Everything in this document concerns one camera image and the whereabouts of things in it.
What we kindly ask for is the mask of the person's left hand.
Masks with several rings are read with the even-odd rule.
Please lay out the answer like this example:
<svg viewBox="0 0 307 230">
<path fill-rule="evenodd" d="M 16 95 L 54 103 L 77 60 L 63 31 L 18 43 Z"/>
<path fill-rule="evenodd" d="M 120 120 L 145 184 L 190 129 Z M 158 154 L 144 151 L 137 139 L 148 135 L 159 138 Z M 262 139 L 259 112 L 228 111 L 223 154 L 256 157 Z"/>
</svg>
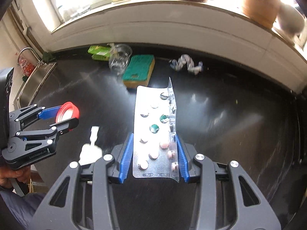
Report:
<svg viewBox="0 0 307 230">
<path fill-rule="evenodd" d="M 12 183 L 10 179 L 17 179 L 19 182 L 28 184 L 31 178 L 31 168 L 30 166 L 24 167 L 20 170 L 12 170 L 10 167 L 1 167 L 1 187 L 12 188 Z"/>
</svg>

